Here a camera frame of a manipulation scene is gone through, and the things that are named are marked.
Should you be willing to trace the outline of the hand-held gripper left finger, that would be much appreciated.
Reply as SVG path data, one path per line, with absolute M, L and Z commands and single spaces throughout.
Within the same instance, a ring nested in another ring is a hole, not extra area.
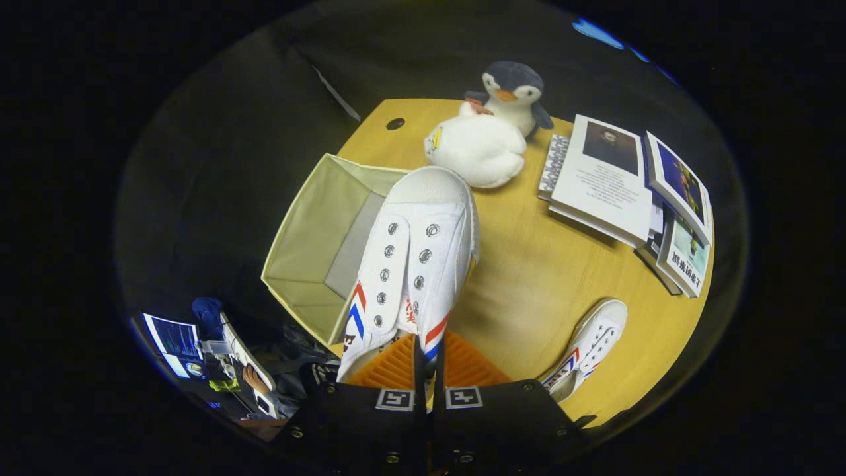
M 325 382 L 274 439 L 293 475 L 426 475 L 425 362 L 411 335 L 411 389 Z

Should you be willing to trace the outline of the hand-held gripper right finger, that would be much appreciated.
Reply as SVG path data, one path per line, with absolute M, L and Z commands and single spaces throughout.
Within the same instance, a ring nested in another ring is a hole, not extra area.
M 436 358 L 433 465 L 445 475 L 550 475 L 589 440 L 536 379 L 448 385 L 448 340 Z

